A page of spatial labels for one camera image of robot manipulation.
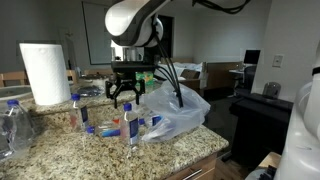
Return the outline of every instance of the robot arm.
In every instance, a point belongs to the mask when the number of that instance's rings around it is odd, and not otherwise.
[[[136,47],[152,47],[158,45],[162,57],[166,61],[169,71],[167,76],[169,82],[175,89],[179,99],[180,107],[183,107],[180,85],[177,73],[172,61],[160,43],[163,35],[163,27],[155,13],[167,4],[170,0],[123,0],[117,1],[107,12],[105,24],[111,34],[114,52],[121,53],[120,57],[113,55],[111,67],[116,73],[116,80],[106,84],[106,95],[115,100],[121,91],[132,90],[136,92],[136,103],[139,104],[139,95],[144,93],[144,89],[137,91],[135,84],[135,72],[154,71],[158,66],[154,60],[137,61],[135,57]],[[117,86],[114,94],[110,94],[111,86]]]
[[[105,24],[113,42],[119,46],[153,47],[152,24],[158,37],[163,35],[159,19],[152,16],[170,0],[123,0],[114,4],[107,12]]]

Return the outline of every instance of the bottle label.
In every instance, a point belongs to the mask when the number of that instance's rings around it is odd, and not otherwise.
[[[77,127],[77,114],[73,111],[71,111],[70,113],[70,125],[73,129],[75,129]]]
[[[138,118],[129,122],[130,145],[138,143],[139,121]]]
[[[87,128],[89,126],[87,106],[84,106],[80,110],[81,110],[83,125],[85,128]]]

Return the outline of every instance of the bottle cap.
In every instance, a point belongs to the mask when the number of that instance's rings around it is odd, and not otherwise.
[[[89,126],[89,127],[87,127],[87,133],[89,133],[89,134],[93,134],[94,133],[94,126]]]
[[[131,111],[131,110],[132,110],[132,105],[131,105],[131,103],[125,103],[125,104],[123,105],[123,110],[124,110],[124,111]]]
[[[72,94],[71,99],[74,101],[79,101],[80,100],[80,94]]]
[[[144,125],[146,124],[146,122],[144,121],[144,118],[140,118],[139,119],[139,125]]]
[[[11,99],[11,100],[7,101],[7,105],[8,106],[17,106],[17,105],[19,105],[19,101],[16,99]]]

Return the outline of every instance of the plastic water bottle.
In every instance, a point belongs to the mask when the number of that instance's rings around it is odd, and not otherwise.
[[[113,137],[113,136],[120,136],[120,129],[110,129],[108,127],[103,126],[89,126],[87,128],[88,134],[94,134],[100,137]]]
[[[18,100],[7,101],[3,129],[14,151],[25,149],[32,143],[35,132],[30,115],[19,105]]]
[[[72,109],[69,112],[70,125],[73,131],[86,131],[89,127],[87,106],[80,102],[79,94],[72,94]]]
[[[120,135],[125,144],[133,146],[139,142],[139,121],[138,114],[132,111],[132,105],[126,103],[123,106],[125,111],[120,120]]]
[[[10,129],[8,126],[10,124],[8,124],[8,120],[10,121],[5,114],[0,114],[0,163],[14,153],[9,146]]]

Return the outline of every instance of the black cable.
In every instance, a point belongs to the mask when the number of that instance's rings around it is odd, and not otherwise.
[[[170,82],[170,84],[173,86],[173,88],[175,89],[175,84],[172,82],[172,80],[167,76],[167,74],[165,74],[161,69],[158,69],[158,71],[159,72],[161,72],[166,78],[167,78],[167,80]]]
[[[177,87],[175,88],[176,90],[176,93],[177,93],[177,97],[178,97],[178,100],[179,100],[179,106],[180,107],[183,107],[183,100],[182,100],[182,94],[181,94],[181,90],[180,90],[180,84],[179,84],[179,81],[178,81],[178,76],[177,76],[177,72],[173,66],[173,63],[172,63],[172,60],[170,59],[170,57],[168,56],[167,52],[165,51],[165,49],[163,48],[163,46],[161,45],[161,42],[160,42],[160,39],[158,36],[155,36],[155,39],[158,43],[158,47],[161,51],[161,53],[164,55],[165,59],[168,61],[169,60],[169,64],[172,66],[173,68],[173,72],[174,72],[174,77],[175,77],[175,82],[176,82],[176,85]]]
[[[166,68],[161,67],[161,66],[156,66],[156,68],[157,68],[158,70],[160,70],[160,69],[164,70],[164,71],[167,73],[167,75],[169,76],[169,78],[167,78],[167,79],[170,79],[171,82],[174,82],[173,76],[169,73],[169,71],[168,71]]]
[[[236,14],[236,13],[240,12],[250,1],[251,0],[246,0],[242,5],[236,6],[233,8],[223,8],[223,7],[219,6],[218,4],[215,4],[215,3],[208,1],[208,0],[196,0],[195,2],[193,2],[193,5],[195,3],[199,3],[199,4],[201,4],[205,7],[208,7],[210,9],[223,11],[228,14]]]
[[[176,82],[176,81],[175,81],[175,78],[174,78],[174,76],[173,76],[174,67],[173,67],[173,65],[172,65],[172,67],[170,67],[170,62],[169,62],[169,61],[167,60],[167,58],[166,58],[165,50],[163,50],[163,48],[162,48],[162,46],[161,46],[159,37],[156,35],[155,38],[156,38],[156,41],[157,41],[157,43],[158,43],[158,47],[159,47],[160,53],[161,53],[162,56],[164,57],[164,60],[165,60],[165,62],[166,62],[166,65],[167,65],[167,67],[168,67],[168,69],[169,69],[169,72],[170,72],[169,74],[171,75],[173,82]]]
[[[158,36],[156,36],[156,40],[157,40],[157,43],[158,43],[159,48],[162,49],[162,52],[164,53],[165,59],[166,59],[166,60],[169,60],[169,63],[168,63],[168,64],[172,66],[173,73],[174,73],[174,77],[175,77],[176,82],[177,82],[177,85],[178,85],[177,87],[180,89],[177,72],[176,72],[176,70],[175,70],[175,68],[174,68],[174,66],[173,66],[173,62],[172,62],[172,60],[170,59],[170,57],[168,56],[168,54],[167,54],[167,52],[165,51],[165,49],[163,48],[163,46],[161,45],[161,42],[160,42],[160,39],[159,39]]]

